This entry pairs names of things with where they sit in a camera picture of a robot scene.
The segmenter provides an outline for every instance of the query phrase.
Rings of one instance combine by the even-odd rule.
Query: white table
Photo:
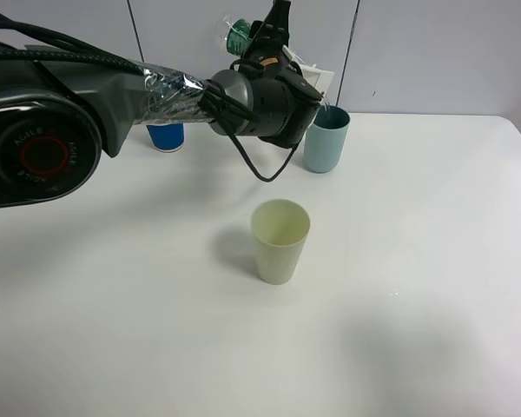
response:
[[[313,223],[281,287],[248,236],[275,197]],[[509,122],[353,115],[334,172],[272,184],[206,126],[173,155],[138,128],[74,194],[0,210],[0,417],[257,415],[521,417]]]

